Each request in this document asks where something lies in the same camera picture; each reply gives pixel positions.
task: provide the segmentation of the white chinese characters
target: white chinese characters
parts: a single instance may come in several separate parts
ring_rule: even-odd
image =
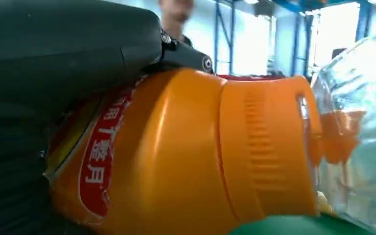
[[[110,140],[97,140],[94,141],[92,146],[92,151],[90,153],[90,160],[95,160],[98,162],[99,160],[104,161],[109,151]]]
[[[104,178],[104,167],[93,167],[90,164],[87,168],[92,172],[91,178],[86,176],[86,183],[102,184]]]

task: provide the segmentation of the bottle cap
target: bottle cap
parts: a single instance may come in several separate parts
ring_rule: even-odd
[[[308,104],[309,119],[302,116],[300,98]],[[228,197],[241,222],[318,214],[306,138],[317,139],[321,132],[315,98],[303,77],[225,84],[221,158]]]

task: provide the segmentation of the orange bottle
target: orange bottle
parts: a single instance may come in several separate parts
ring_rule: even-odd
[[[319,137],[319,120],[302,77],[159,73],[79,105],[46,175],[57,209],[100,234],[227,234],[270,215],[318,214],[307,138]]]

